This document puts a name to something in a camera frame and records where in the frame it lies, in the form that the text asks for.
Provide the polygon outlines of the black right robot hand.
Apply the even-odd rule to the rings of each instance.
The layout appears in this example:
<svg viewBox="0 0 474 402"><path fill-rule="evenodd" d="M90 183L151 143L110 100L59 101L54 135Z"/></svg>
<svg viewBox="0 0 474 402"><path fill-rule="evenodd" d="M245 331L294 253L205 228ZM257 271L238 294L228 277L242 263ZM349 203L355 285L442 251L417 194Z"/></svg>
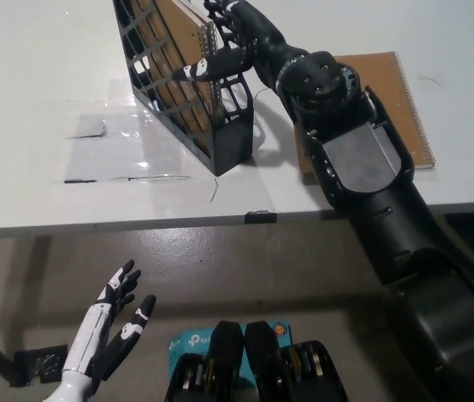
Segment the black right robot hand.
<svg viewBox="0 0 474 402"><path fill-rule="evenodd" d="M290 46L281 31L247 1L206 1L204 7L215 13L214 22L229 27L229 33L220 36L234 41L236 47L220 49L173 71L175 81L210 82L255 69L264 85L278 91L283 70L307 54Z"/></svg>

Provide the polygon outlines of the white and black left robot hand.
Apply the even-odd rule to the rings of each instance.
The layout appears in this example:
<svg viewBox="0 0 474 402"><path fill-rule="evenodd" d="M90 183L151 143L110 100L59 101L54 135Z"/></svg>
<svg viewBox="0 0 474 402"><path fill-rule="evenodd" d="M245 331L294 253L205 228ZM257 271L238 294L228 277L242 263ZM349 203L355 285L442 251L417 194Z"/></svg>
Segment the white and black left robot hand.
<svg viewBox="0 0 474 402"><path fill-rule="evenodd" d="M129 260L105 284L80 324L64 364L65 371L83 374L94 381L107 381L137 344L151 318L157 298L150 294L132 319L113 337L109 331L123 308L133 302L141 272Z"/></svg>

